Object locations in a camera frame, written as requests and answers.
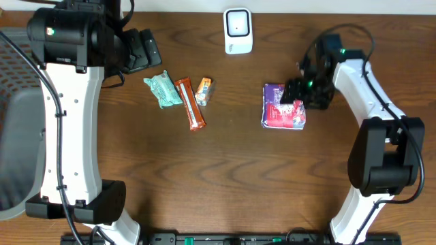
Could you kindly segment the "purple red noodle packet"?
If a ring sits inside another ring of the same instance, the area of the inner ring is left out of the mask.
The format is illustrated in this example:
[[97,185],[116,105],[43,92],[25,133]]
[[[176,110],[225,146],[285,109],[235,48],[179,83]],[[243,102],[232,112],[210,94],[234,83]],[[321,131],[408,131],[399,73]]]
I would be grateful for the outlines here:
[[263,87],[263,108],[261,125],[270,129],[303,130],[306,112],[303,102],[281,104],[283,84],[265,84]]

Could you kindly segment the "mint green snack packet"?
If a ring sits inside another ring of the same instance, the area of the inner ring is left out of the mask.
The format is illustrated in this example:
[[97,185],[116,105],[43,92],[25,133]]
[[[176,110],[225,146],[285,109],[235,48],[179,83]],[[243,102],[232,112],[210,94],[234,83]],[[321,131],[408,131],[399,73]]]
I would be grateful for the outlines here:
[[161,109],[183,103],[166,70],[152,78],[145,78],[144,83],[157,98]]

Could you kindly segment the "small orange snack box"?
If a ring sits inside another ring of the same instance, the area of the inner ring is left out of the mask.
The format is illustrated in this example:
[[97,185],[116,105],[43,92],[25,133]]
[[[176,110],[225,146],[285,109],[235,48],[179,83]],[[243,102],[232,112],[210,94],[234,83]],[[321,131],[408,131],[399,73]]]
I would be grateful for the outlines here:
[[215,90],[215,82],[211,78],[202,78],[195,93],[196,102],[200,106],[206,106]]

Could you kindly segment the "orange snack bar wrapper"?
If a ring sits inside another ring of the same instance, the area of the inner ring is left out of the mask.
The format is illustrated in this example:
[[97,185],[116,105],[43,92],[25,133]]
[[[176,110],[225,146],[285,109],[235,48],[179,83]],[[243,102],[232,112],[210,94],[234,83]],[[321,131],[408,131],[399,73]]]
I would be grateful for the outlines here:
[[189,127],[191,131],[196,131],[206,126],[203,115],[196,103],[191,80],[189,77],[182,78],[174,82],[174,85],[184,103],[187,116],[189,119]]

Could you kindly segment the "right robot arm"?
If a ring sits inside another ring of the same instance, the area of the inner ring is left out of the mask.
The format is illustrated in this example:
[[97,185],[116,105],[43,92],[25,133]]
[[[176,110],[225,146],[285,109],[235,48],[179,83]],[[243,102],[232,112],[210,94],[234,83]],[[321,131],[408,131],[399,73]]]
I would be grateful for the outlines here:
[[347,160],[350,190],[330,222],[335,244],[362,244],[371,223],[387,204],[415,201],[424,187],[424,123],[408,117],[384,92],[372,72],[370,56],[345,49],[338,34],[323,33],[309,46],[316,64],[305,55],[301,77],[289,80],[280,102],[300,101],[325,110],[340,92],[359,131]]

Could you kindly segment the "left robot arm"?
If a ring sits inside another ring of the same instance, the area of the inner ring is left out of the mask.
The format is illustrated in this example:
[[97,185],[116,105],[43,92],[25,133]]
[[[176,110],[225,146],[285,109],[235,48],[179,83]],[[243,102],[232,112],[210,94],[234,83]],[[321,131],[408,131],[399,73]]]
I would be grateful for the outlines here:
[[125,210],[125,183],[99,174],[100,90],[106,78],[161,64],[152,33],[126,29],[130,19],[119,1],[61,1],[36,10],[27,25],[43,84],[46,156],[42,186],[25,212],[81,223],[107,244],[139,244],[141,228]]

